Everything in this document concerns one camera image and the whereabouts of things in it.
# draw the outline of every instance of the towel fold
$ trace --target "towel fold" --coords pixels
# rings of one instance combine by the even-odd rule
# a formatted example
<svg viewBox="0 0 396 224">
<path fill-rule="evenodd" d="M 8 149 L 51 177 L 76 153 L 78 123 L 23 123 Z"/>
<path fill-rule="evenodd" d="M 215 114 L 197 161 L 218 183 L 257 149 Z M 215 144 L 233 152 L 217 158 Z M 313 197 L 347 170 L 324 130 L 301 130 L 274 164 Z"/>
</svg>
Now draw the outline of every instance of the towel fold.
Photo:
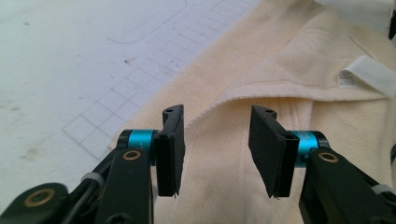
<svg viewBox="0 0 396 224">
<path fill-rule="evenodd" d="M 185 106 L 180 196 L 158 198 L 155 221 L 302 222 L 304 169 L 295 171 L 289 198 L 268 199 L 248 149 L 251 105 L 274 109 L 287 130 L 323 132 L 332 149 L 390 185 L 394 98 L 338 82 L 361 55 L 396 71 L 396 49 L 386 36 L 312 1 L 261 1 L 124 126 L 161 129 L 164 108 Z"/>
</svg>

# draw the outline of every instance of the blue joint ring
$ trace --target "blue joint ring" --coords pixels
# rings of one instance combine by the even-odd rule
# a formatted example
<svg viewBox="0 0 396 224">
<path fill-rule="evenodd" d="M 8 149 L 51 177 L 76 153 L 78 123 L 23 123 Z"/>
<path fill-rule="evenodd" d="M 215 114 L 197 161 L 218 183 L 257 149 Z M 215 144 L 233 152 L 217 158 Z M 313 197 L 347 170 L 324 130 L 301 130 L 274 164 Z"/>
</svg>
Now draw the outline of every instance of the blue joint ring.
<svg viewBox="0 0 396 224">
<path fill-rule="evenodd" d="M 305 168 L 306 159 L 313 148 L 318 148 L 318 140 L 310 131 L 290 131 L 300 138 L 295 167 Z"/>
<path fill-rule="evenodd" d="M 132 129 L 128 139 L 128 147 L 144 149 L 148 153 L 151 166 L 155 166 L 154 150 L 151 148 L 151 140 L 154 130 L 151 129 Z"/>
</svg>

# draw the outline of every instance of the white cable tie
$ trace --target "white cable tie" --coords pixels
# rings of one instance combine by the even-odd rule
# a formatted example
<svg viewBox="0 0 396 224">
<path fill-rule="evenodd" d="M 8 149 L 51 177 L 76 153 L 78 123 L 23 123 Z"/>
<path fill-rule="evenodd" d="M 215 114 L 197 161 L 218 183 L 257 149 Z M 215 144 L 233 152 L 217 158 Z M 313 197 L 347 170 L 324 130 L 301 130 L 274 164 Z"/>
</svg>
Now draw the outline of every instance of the white cable tie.
<svg viewBox="0 0 396 224">
<path fill-rule="evenodd" d="M 94 173 L 94 172 L 90 172 L 85 174 L 82 178 L 81 178 L 81 182 L 85 179 L 91 179 L 94 180 L 98 183 L 99 185 L 99 189 L 102 191 L 102 189 L 105 187 L 105 180 L 102 178 L 101 175 Z"/>
<path fill-rule="evenodd" d="M 388 185 L 375 185 L 372 187 L 372 190 L 375 194 L 381 194 L 385 192 L 391 192 L 392 194 L 395 194 L 395 191 Z"/>
</svg>

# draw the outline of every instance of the cream towel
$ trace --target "cream towel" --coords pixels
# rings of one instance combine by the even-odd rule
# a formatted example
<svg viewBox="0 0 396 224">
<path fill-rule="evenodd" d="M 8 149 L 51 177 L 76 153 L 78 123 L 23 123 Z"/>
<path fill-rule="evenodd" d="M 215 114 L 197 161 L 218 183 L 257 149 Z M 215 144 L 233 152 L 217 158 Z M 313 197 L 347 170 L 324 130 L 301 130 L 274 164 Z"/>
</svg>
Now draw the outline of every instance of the cream towel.
<svg viewBox="0 0 396 224">
<path fill-rule="evenodd" d="M 300 223 L 304 169 L 290 198 L 268 199 L 248 149 L 251 105 L 278 112 L 287 130 L 319 130 L 334 150 L 390 185 L 394 99 L 338 75 L 367 55 L 396 70 L 379 33 L 306 0 L 265 0 L 157 94 L 124 128 L 162 128 L 161 112 L 185 106 L 180 195 L 158 198 L 157 223 Z"/>
</svg>

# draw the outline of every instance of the grid pattern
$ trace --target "grid pattern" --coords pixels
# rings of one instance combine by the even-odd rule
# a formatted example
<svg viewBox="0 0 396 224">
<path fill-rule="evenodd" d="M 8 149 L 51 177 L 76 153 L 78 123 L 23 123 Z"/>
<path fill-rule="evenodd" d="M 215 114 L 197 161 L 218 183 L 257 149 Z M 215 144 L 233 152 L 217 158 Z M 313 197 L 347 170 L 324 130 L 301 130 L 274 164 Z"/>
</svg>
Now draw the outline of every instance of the grid pattern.
<svg viewBox="0 0 396 224">
<path fill-rule="evenodd" d="M 133 72 L 108 83 L 92 105 L 63 132 L 96 160 L 115 132 L 153 94 L 257 4 L 257 0 L 186 2 L 170 21 L 137 42 L 125 60 Z"/>
</svg>

